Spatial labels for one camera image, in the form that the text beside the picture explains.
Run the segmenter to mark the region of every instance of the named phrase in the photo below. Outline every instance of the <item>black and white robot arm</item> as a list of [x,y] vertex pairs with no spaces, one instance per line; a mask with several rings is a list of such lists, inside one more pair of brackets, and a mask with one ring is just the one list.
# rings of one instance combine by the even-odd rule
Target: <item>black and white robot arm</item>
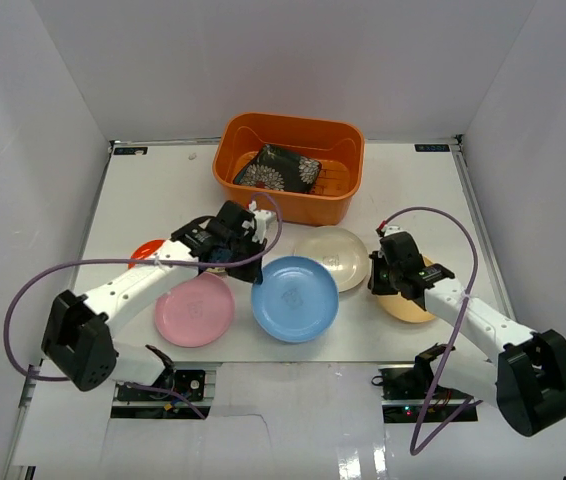
[[[372,253],[368,288],[375,295],[402,295],[423,310],[456,323],[465,287],[440,264],[425,266],[412,236],[399,227],[377,230],[380,249]],[[517,432],[531,436],[566,418],[566,340],[554,330],[538,333],[471,297],[461,333],[487,361],[453,351],[439,384],[463,391],[498,408]],[[429,387],[444,345],[419,354],[410,381]]]
[[[215,217],[201,217],[175,231],[150,258],[154,265],[137,265],[79,296],[66,290],[52,304],[43,352],[81,391],[106,379],[154,384],[170,368],[169,357],[154,347],[114,338],[158,297],[204,270],[169,262],[225,264],[249,259],[265,249],[267,226],[274,220],[273,212],[257,210],[254,202],[248,209],[226,202]],[[226,272],[246,282],[262,281],[260,259]]]

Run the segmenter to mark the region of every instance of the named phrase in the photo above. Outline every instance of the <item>white wall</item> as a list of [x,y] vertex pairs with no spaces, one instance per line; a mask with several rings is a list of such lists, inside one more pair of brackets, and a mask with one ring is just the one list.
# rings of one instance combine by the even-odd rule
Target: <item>white wall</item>
[[467,161],[519,320],[566,336],[566,2],[536,3]]
[[[29,0],[0,1],[0,475],[23,385],[3,353],[3,315],[35,272],[77,257],[106,149]],[[54,277],[18,310],[22,362],[37,358],[50,299],[67,280]]]
[[534,0],[33,3],[105,136],[150,140],[250,110],[463,133]]

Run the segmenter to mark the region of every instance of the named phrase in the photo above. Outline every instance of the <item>floral pattern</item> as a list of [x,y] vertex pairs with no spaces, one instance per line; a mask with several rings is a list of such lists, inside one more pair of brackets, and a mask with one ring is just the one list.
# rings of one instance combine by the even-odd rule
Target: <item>floral pattern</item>
[[299,161],[299,174],[301,175],[301,180],[312,185],[316,181],[316,177],[319,175],[320,168],[321,164],[316,160],[301,157],[301,160]]
[[285,188],[283,176],[272,167],[265,165],[248,166],[243,178],[241,178],[241,185],[269,190],[283,190]]

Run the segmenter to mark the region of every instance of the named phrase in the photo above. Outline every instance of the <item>cable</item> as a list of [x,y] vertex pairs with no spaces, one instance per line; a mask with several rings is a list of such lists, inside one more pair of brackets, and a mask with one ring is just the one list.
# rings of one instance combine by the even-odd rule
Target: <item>cable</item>
[[467,311],[467,305],[470,300],[470,292],[472,291],[472,287],[474,286],[474,282],[476,282],[476,275],[479,269],[479,254],[476,249],[476,245],[474,244],[474,240],[470,235],[470,232],[465,228],[465,226],[459,222],[456,218],[450,215],[443,210],[439,210],[438,208],[432,207],[409,207],[403,210],[396,212],[394,215],[391,215],[383,224],[385,225],[396,217],[403,215],[404,213],[408,212],[415,212],[415,211],[422,211],[422,212],[431,212],[436,213],[438,215],[442,215],[443,217],[447,218],[448,220],[452,221],[465,235],[468,244],[470,245],[470,250],[472,251],[472,273],[470,274],[470,280],[467,282],[467,286],[465,287],[465,296],[463,301],[461,302],[461,309],[459,310],[459,314],[456,317],[456,322],[454,323],[454,328],[452,329],[452,334],[450,335],[450,339],[447,342],[445,347],[445,351],[443,352],[443,356],[441,357],[441,362],[439,363],[438,368],[436,369],[436,373],[434,374],[434,378],[432,379],[432,383],[430,384],[430,388],[425,395],[425,400],[423,402],[423,406],[421,411],[419,412],[419,416],[416,420],[416,425],[414,426],[414,433],[412,434],[412,440],[410,442],[410,454],[418,455],[423,451],[425,447],[438,435],[438,433],[443,430],[452,420],[458,417],[465,408],[470,406],[476,406],[481,403],[481,401],[475,402],[470,404],[472,401],[471,398],[465,400],[454,412],[447,417],[440,425],[438,425],[432,433],[430,433],[425,440],[420,445],[416,445],[419,438],[419,433],[421,433],[421,427],[423,426],[423,422],[425,420],[425,414],[427,413],[427,409],[430,407],[430,403],[432,402],[432,397],[434,396],[434,392],[436,391],[436,387],[439,384],[439,379],[441,378],[441,374],[443,373],[443,368],[445,368],[445,364],[447,363],[447,359],[452,352],[452,347],[454,346],[454,342],[456,341],[456,337],[458,337],[459,332],[461,331],[461,324],[463,323],[463,318],[465,317],[465,312]]
[[[247,265],[259,258],[262,258],[266,254],[268,254],[274,246],[278,243],[279,239],[281,238],[281,232],[283,231],[283,217],[281,215],[281,209],[276,201],[267,193],[265,192],[257,192],[252,195],[252,199],[255,197],[265,197],[267,200],[270,201],[274,210],[276,211],[276,219],[278,223],[278,228],[276,230],[276,236],[272,243],[268,245],[262,252],[253,255],[250,258],[246,258],[245,260],[241,260],[239,262],[232,262],[232,263],[204,263],[204,262],[186,262],[186,261],[178,261],[178,260],[161,260],[162,265],[168,266],[177,266],[177,267],[200,267],[200,268],[234,268],[234,267],[241,267],[243,265]],[[12,316],[14,315],[14,310],[16,309],[16,305],[19,303],[23,295],[39,280],[47,277],[48,275],[58,272],[59,270],[64,270],[66,268],[78,267],[81,265],[118,265],[124,264],[127,265],[129,263],[134,263],[137,265],[155,265],[154,260],[141,260],[141,259],[130,259],[130,258],[96,258],[96,259],[88,259],[88,260],[73,260],[70,262],[60,263],[53,267],[47,268],[42,272],[34,275],[30,280],[28,280],[25,285],[23,285],[19,291],[14,295],[14,298],[10,302],[7,307],[7,311],[5,312],[5,319],[3,321],[3,347],[5,349],[5,354],[7,355],[7,359],[14,367],[14,369],[19,372],[24,377],[28,377],[33,380],[39,380],[44,382],[64,382],[67,381],[68,378],[66,377],[48,377],[45,375],[28,375],[27,369],[23,368],[16,357],[14,356],[14,351],[12,350],[12,346],[10,344],[10,324],[12,323]]]
[[199,418],[205,420],[205,415],[203,415],[201,411],[198,408],[196,408],[192,402],[190,402],[187,398],[185,398],[180,393],[175,392],[174,390],[168,390],[166,388],[158,388],[158,387],[148,387],[147,385],[141,385],[139,383],[133,383],[133,382],[125,382],[123,385],[129,388],[136,388],[137,390],[145,390],[146,392],[164,393],[166,395],[172,395],[173,397],[178,398],[181,402],[185,403],[188,407],[190,407],[192,411],[199,416]]

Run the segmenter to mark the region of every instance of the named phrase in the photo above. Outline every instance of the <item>orange bin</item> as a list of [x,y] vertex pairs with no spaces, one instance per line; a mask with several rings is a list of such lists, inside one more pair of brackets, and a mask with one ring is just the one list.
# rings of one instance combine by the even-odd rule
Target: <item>orange bin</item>
[[[235,185],[236,175],[261,147],[270,143],[321,162],[321,173],[309,194]],[[361,184],[361,132],[346,123],[265,113],[244,113],[228,123],[212,169],[229,199],[242,205],[254,192],[269,193],[281,207],[283,220],[306,225],[336,225]],[[265,199],[259,206],[271,208]]]

